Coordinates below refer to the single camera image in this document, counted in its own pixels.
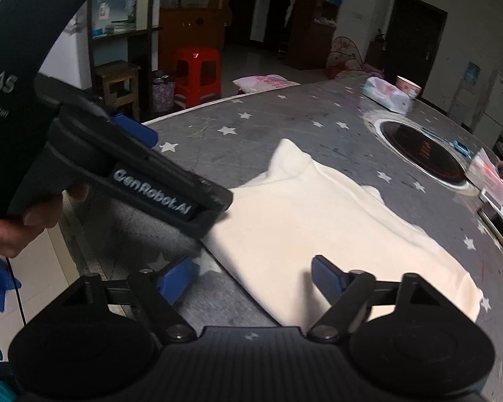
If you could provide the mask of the operator left hand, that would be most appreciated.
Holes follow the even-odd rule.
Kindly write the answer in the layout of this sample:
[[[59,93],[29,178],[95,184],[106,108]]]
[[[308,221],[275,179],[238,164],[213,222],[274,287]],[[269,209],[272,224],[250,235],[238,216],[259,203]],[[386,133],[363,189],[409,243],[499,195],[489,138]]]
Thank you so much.
[[[40,203],[23,214],[22,220],[0,220],[0,255],[16,258],[45,229],[53,228],[61,218],[63,196]]]

